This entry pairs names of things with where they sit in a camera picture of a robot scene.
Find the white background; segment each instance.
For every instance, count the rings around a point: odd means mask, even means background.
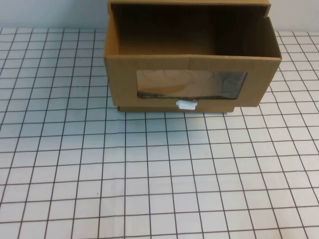
[[[319,31],[319,0],[271,0],[275,30]],[[107,0],[0,0],[0,26],[105,28]]]

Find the white plastic clip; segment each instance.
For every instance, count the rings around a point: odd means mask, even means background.
[[[193,111],[196,109],[197,102],[192,101],[177,101],[176,105],[180,110],[190,110]]]

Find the white grid surface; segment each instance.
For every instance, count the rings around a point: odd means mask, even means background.
[[[0,239],[317,239],[319,33],[257,108],[120,113],[105,33],[0,28]]]

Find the cardboard drawer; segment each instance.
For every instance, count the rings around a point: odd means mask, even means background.
[[[265,0],[110,2],[105,64],[122,111],[257,106],[281,54]]]

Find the rectangular window cutout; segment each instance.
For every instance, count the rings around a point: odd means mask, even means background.
[[[235,71],[138,70],[138,97],[234,100],[246,75]]]

